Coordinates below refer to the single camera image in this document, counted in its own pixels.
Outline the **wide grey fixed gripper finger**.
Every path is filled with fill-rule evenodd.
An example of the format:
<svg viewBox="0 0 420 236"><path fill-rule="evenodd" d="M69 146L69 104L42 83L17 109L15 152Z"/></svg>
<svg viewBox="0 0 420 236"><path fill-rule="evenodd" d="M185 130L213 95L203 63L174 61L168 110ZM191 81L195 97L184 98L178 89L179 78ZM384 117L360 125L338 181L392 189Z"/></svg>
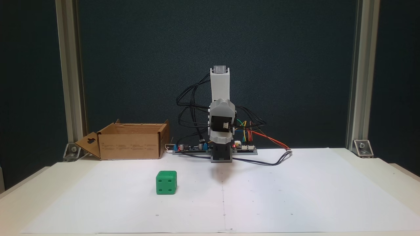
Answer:
<svg viewBox="0 0 420 236"><path fill-rule="evenodd" d="M221 132L210 130L210 141L216 144L228 144L233 140L232 130L229 132Z"/></svg>

